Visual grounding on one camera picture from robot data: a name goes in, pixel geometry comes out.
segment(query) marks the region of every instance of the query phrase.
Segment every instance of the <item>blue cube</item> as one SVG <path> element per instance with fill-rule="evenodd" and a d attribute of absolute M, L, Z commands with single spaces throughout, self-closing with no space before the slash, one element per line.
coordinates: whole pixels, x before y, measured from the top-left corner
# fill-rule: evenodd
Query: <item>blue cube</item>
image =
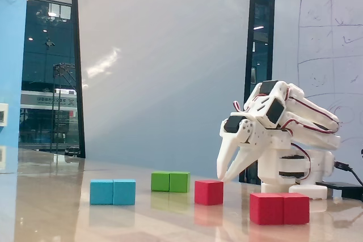
<path fill-rule="evenodd" d="M 90 205 L 112 205 L 113 180 L 91 180 Z"/>
<path fill-rule="evenodd" d="M 135 180 L 113 180 L 113 205 L 135 205 Z"/>

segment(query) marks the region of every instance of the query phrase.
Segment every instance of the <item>red cube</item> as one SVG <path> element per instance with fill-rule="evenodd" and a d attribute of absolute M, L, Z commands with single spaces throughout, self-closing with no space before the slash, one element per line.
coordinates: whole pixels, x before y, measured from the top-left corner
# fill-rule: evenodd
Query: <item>red cube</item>
<path fill-rule="evenodd" d="M 214 180 L 195 181 L 194 202 L 203 205 L 223 203 L 223 182 Z"/>
<path fill-rule="evenodd" d="M 283 225 L 284 198 L 279 194 L 252 193 L 250 220 L 258 225 Z"/>
<path fill-rule="evenodd" d="M 284 198 L 284 224 L 306 224 L 310 221 L 310 199 L 299 193 L 281 193 Z"/>

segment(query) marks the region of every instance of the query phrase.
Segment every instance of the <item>glossy tabletop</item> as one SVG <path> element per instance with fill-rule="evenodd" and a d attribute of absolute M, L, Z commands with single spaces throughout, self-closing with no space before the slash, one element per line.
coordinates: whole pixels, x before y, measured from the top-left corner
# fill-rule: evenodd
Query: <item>glossy tabletop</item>
<path fill-rule="evenodd" d="M 193 182 L 187 194 L 151 192 L 151 172 L 20 150 L 18 170 L 0 175 L 0 241 L 363 240 L 360 201 L 311 201 L 310 224 L 257 226 L 249 220 L 249 194 L 259 186 L 225 184 L 223 205 L 201 206 L 194 204 Z M 91 179 L 135 179 L 136 205 L 90 206 Z"/>

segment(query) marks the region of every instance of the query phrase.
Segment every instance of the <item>wall outlet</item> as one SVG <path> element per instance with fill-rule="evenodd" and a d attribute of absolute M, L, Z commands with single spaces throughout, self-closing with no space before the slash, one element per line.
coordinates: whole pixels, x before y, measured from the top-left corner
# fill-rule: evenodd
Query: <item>wall outlet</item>
<path fill-rule="evenodd" d="M 7 126 L 8 112 L 9 112 L 9 105 L 6 103 L 0 103 L 0 127 Z"/>

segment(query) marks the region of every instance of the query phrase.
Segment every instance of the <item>sign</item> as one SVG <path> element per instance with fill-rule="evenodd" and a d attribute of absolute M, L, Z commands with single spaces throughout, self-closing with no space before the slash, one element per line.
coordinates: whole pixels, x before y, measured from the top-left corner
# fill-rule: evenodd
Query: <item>sign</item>
<path fill-rule="evenodd" d="M 77 96 L 69 94 L 54 94 L 54 108 L 58 109 L 60 101 L 61 110 L 77 110 Z M 53 94 L 50 92 L 31 92 L 22 91 L 20 99 L 21 108 L 23 109 L 52 109 Z"/>

